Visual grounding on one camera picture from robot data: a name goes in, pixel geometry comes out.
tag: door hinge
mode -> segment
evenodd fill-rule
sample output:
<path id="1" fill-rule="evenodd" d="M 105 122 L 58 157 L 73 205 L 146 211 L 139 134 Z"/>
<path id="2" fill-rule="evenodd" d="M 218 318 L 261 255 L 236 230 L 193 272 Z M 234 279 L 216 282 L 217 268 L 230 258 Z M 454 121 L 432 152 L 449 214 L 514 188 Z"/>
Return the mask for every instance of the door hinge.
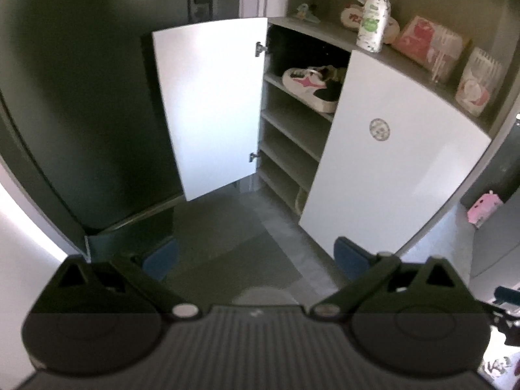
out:
<path id="1" fill-rule="evenodd" d="M 262 54 L 264 51 L 267 51 L 268 48 L 266 46 L 263 46 L 260 41 L 256 43 L 256 50 L 255 50 L 255 57 L 260 57 L 260 54 Z"/>

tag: bottle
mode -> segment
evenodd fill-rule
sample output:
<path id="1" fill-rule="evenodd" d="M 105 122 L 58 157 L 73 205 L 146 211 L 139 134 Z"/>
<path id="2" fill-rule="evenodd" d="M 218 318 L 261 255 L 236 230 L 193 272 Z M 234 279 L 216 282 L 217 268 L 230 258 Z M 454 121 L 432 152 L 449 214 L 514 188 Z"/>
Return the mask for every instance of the bottle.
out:
<path id="1" fill-rule="evenodd" d="M 383 48 L 383 34 L 390 17 L 389 0 L 367 0 L 359 27 L 357 46 L 378 53 Z"/>

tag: pink plush toy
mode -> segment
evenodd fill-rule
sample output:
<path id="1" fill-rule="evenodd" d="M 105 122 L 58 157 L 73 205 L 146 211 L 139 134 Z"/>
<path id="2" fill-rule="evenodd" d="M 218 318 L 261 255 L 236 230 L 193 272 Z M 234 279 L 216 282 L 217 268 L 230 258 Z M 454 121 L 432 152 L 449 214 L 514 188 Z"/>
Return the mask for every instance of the pink plush toy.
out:
<path id="1" fill-rule="evenodd" d="M 467 221 L 478 229 L 503 204 L 498 195 L 489 191 L 482 195 L 467 212 Z"/>

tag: white cabinet door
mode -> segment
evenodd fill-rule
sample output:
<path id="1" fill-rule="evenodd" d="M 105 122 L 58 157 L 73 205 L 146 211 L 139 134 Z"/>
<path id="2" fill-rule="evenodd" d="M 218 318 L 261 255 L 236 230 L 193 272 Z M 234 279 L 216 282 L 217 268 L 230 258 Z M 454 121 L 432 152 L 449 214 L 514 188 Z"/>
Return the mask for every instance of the white cabinet door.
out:
<path id="1" fill-rule="evenodd" d="M 331 256 L 339 236 L 394 253 L 457 190 L 489 142 L 446 101 L 354 51 L 300 225 Z"/>
<path id="2" fill-rule="evenodd" d="M 153 33 L 170 139 L 187 200 L 255 173 L 267 19 Z"/>

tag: cabinet shelf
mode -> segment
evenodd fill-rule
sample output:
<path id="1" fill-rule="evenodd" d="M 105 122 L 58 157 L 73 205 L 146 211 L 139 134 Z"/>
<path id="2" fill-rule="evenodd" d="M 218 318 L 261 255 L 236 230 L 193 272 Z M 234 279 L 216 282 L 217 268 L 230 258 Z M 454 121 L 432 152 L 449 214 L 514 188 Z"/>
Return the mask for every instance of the cabinet shelf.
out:
<path id="1" fill-rule="evenodd" d="M 296 212 L 294 204 L 300 186 L 285 174 L 280 167 L 269 159 L 264 158 L 258 169 L 258 175 L 269 186 L 282 201 L 284 201 L 292 212 Z"/>
<path id="2" fill-rule="evenodd" d="M 314 160 L 320 161 L 330 123 L 295 104 L 274 101 L 262 111 L 261 116 Z"/>
<path id="3" fill-rule="evenodd" d="M 280 76 L 276 76 L 272 73 L 266 73 L 264 75 L 264 80 L 274 86 L 276 86 L 278 89 L 281 89 L 283 92 L 286 92 L 287 94 L 289 94 L 290 96 L 292 96 L 293 98 L 295 98 L 296 100 L 300 101 L 302 104 L 305 104 L 307 107 L 309 107 L 310 109 L 312 109 L 313 111 L 315 111 L 316 113 L 318 113 L 320 116 L 322 116 L 323 118 L 326 118 L 328 121 L 332 122 L 334 120 L 334 114 L 330 114 L 330 113 L 322 113 L 321 111 L 317 111 L 314 109 L 314 107 L 312 107 L 307 101 L 303 100 L 302 98 L 300 98 L 298 95 L 295 95 L 293 94 L 292 92 L 290 92 L 286 87 L 285 85 L 283 84 L 282 82 L 282 78 Z"/>
<path id="4" fill-rule="evenodd" d="M 442 86 L 435 85 L 430 81 L 431 74 L 419 64 L 403 56 L 389 45 L 383 46 L 380 53 L 373 54 L 362 50 L 356 46 L 357 33 L 349 31 L 344 27 L 328 22 L 320 22 L 318 24 L 305 22 L 296 18 L 270 18 L 271 25 L 282 26 L 296 32 L 303 33 L 313 38 L 320 39 L 326 43 L 337 46 L 345 51 L 352 52 L 357 50 L 368 54 L 370 57 L 380 61 L 381 63 L 401 72 L 401 74 L 409 77 L 414 82 L 427 88 L 430 92 L 448 102 L 454 110 L 470 120 L 475 126 L 479 127 L 482 132 L 489 135 L 491 124 L 482 118 L 472 116 L 466 110 L 461 108 L 455 100 L 455 90 L 446 89 Z"/>
<path id="5" fill-rule="evenodd" d="M 274 161 L 287 175 L 310 192 L 318 163 L 285 136 L 266 136 L 260 150 Z"/>

